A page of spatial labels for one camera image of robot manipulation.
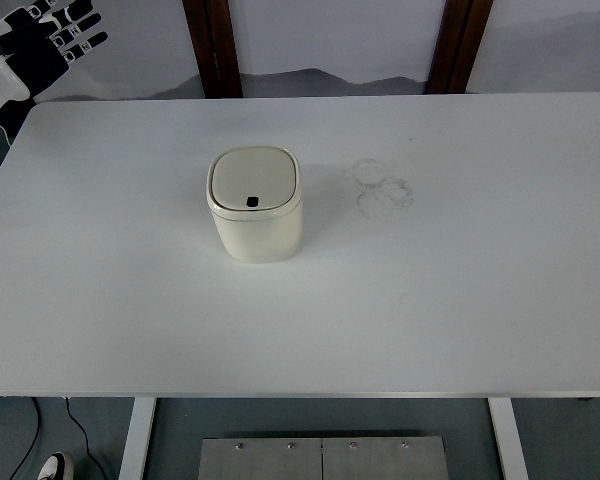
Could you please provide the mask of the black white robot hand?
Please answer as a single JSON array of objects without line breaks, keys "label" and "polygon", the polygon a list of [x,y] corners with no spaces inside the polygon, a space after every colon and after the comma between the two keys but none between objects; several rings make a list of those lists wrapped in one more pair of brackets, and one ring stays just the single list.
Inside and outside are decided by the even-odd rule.
[{"label": "black white robot hand", "polygon": [[100,21],[90,1],[35,1],[0,19],[0,104],[39,95],[103,44]]}]

